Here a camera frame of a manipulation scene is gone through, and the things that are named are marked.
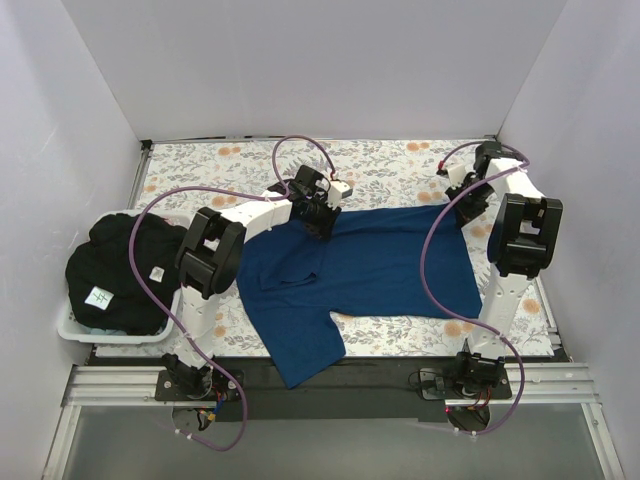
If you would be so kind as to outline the blue t shirt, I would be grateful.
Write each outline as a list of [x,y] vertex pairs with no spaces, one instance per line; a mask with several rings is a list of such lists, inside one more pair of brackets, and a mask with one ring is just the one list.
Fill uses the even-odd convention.
[[244,309],[284,384],[294,388],[346,353],[333,312],[475,318],[481,309],[463,233],[439,206],[341,213],[321,240],[292,220],[243,249]]

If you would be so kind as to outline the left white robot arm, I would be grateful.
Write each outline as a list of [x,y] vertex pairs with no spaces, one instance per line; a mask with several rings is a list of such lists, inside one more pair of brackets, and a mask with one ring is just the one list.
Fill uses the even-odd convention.
[[226,211],[203,207],[196,212],[176,258],[181,284],[176,323],[183,326],[182,338],[172,354],[162,357],[182,394],[200,400],[212,390],[208,361],[213,353],[205,349],[202,338],[213,329],[219,296],[236,279],[244,244],[291,220],[300,220],[308,233],[326,240],[342,201],[352,192],[347,182],[303,165],[294,178],[268,187],[256,200]]

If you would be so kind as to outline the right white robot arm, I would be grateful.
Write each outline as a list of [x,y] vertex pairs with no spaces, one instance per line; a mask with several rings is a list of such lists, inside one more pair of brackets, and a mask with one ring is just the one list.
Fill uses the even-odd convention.
[[478,321],[491,329],[473,329],[456,355],[452,373],[454,389],[463,397],[486,395],[506,382],[505,346],[501,335],[509,333],[526,290],[549,267],[563,214],[560,200],[537,189],[526,172],[527,161],[514,148],[498,141],[473,141],[470,169],[441,162],[440,174],[448,176],[446,190],[454,203],[459,226],[480,217],[495,195],[500,206],[487,243],[489,281]]

